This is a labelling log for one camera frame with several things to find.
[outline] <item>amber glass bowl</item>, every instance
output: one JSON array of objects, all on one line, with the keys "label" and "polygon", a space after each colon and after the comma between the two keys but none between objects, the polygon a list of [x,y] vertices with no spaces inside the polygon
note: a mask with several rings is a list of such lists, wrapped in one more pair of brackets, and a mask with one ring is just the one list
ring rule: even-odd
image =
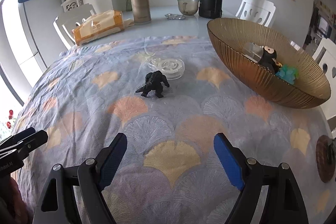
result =
[{"label": "amber glass bowl", "polygon": [[[216,53],[228,69],[245,85],[269,101],[291,108],[305,109],[330,98],[329,82],[319,65],[281,33],[260,24],[235,19],[209,21],[208,32]],[[298,69],[294,85],[280,79],[243,54],[247,42],[269,46],[277,51],[277,62]]]}]

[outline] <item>wooden round object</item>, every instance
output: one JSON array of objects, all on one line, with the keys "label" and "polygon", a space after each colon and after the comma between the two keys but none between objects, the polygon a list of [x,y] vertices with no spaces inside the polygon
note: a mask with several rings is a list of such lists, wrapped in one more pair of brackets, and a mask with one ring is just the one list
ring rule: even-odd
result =
[{"label": "wooden round object", "polygon": [[[271,28],[235,18],[208,22],[208,33],[221,61],[245,85],[269,101],[291,108],[312,108],[331,95],[329,82],[313,58],[290,39]],[[246,43],[277,51],[277,62],[298,69],[291,85],[243,55]]]},{"label": "wooden round object", "polygon": [[326,135],[320,136],[316,143],[316,163],[319,171],[319,176],[324,183],[329,182],[335,172],[335,160],[331,164],[328,164],[327,150],[328,141],[330,138]]}]

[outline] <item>floral tablecloth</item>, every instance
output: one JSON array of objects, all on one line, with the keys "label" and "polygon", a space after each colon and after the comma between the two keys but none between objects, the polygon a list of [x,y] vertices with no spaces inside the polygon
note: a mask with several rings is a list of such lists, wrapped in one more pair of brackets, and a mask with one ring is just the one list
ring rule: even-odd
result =
[{"label": "floral tablecloth", "polygon": [[[151,71],[146,59],[153,53],[185,63],[162,99],[134,93]],[[31,126],[49,135],[14,174],[31,212],[54,164],[79,165],[118,132],[128,138],[127,151],[103,191],[118,224],[224,223],[239,191],[214,152],[218,132],[262,164],[287,162],[310,223],[323,223],[336,203],[334,179],[323,183],[315,161],[318,137],[331,136],[323,114],[264,100],[229,72],[205,39],[147,37],[64,52],[33,88],[14,133]],[[76,197],[89,223],[77,188]]]}]

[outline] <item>orange tissue package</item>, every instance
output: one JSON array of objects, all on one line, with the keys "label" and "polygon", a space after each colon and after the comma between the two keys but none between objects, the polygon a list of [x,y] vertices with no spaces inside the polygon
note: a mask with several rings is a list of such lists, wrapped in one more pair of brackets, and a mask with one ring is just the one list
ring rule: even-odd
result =
[{"label": "orange tissue package", "polygon": [[131,19],[123,21],[121,11],[109,10],[90,16],[83,24],[73,30],[73,35],[76,45],[80,46],[112,33],[120,32],[132,25],[134,25],[134,21]]}]

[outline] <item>white table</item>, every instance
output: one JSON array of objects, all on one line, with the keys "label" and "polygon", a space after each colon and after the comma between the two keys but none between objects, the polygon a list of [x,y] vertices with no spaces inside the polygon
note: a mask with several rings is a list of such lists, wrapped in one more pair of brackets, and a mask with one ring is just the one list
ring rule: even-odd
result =
[{"label": "white table", "polygon": [[[207,23],[210,19],[203,18],[196,13],[194,16],[186,16],[185,20],[168,20],[166,14],[181,14],[177,6],[151,8],[152,21],[145,25],[135,25],[126,28],[106,37],[83,44],[82,47],[90,47],[106,44],[129,38],[139,37],[164,37],[169,35],[189,35],[197,37],[208,37]],[[235,17],[230,12],[223,10],[222,17]],[[133,19],[132,12],[123,12],[123,18]]]}]

